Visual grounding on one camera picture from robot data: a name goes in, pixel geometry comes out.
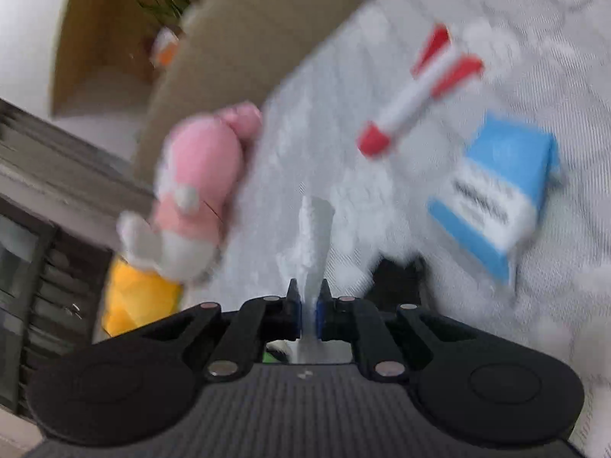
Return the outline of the white wet wipe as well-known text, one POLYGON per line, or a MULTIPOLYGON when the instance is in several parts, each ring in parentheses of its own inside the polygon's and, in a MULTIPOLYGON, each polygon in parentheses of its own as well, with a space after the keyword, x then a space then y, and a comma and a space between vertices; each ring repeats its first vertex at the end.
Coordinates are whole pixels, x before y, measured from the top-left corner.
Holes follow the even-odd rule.
POLYGON ((320 341, 316 328, 316 305, 325 278, 335 209, 319 197, 303 197, 298 212, 294 244, 276 255, 283 278, 297 282, 301 303, 301 333, 288 341, 292 364, 343 364, 351 351, 342 341, 320 341))

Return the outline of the blue wet wipes pack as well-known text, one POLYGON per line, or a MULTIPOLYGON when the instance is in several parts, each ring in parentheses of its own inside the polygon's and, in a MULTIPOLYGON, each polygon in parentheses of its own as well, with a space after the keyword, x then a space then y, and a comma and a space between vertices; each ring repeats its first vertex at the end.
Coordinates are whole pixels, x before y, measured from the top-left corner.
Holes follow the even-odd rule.
POLYGON ((537 230, 548 188, 561 179, 554 134, 487 112, 428 213, 480 270, 512 287, 518 254, 537 230))

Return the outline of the pink white plush toy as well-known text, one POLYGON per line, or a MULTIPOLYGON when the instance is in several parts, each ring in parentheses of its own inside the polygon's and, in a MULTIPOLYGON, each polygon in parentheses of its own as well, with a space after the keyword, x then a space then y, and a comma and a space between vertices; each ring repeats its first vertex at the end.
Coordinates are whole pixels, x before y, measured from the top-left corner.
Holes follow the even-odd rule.
POLYGON ((132 267, 189 282, 217 257, 224 211, 262 127, 251 102, 186 118, 163 141, 149 217, 124 211, 117 221, 122 256, 132 267))

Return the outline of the yellow plush toy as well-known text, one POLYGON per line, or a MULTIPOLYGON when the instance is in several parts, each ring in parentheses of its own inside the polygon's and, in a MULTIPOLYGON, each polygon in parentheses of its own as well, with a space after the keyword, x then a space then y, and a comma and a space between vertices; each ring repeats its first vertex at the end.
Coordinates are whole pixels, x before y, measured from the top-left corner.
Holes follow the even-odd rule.
POLYGON ((115 337, 173 315, 183 294, 180 283, 113 258, 105 291, 102 328, 115 337))

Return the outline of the red white toy rocket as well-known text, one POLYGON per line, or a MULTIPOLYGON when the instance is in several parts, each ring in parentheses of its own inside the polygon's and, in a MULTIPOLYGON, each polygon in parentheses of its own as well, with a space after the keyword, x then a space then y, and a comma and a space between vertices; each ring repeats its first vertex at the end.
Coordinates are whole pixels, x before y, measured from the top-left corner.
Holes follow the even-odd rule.
POLYGON ((462 83, 480 77, 485 64, 451 38, 448 27, 436 25, 410 70, 410 79, 361 131, 357 147, 368 158, 384 153, 426 107, 462 83))

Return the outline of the beige headboard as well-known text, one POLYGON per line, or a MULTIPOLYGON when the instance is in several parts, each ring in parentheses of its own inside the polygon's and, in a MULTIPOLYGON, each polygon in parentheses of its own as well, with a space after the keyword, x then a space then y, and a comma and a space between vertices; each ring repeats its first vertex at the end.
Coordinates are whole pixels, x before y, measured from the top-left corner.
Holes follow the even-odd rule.
POLYGON ((262 105, 320 42, 367 0, 200 0, 155 83, 134 174, 152 181, 163 140, 180 120, 249 100, 262 105))

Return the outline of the potted green plant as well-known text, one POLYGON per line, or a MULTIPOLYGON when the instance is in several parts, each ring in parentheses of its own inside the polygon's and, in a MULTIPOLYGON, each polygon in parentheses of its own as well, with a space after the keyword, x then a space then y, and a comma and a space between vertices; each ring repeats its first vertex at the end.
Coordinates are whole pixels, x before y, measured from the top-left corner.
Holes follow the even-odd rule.
POLYGON ((182 21, 192 0, 154 0, 151 3, 137 0, 137 3, 155 23, 156 34, 150 45, 149 60, 155 69, 166 68, 178 49, 183 33, 182 21))

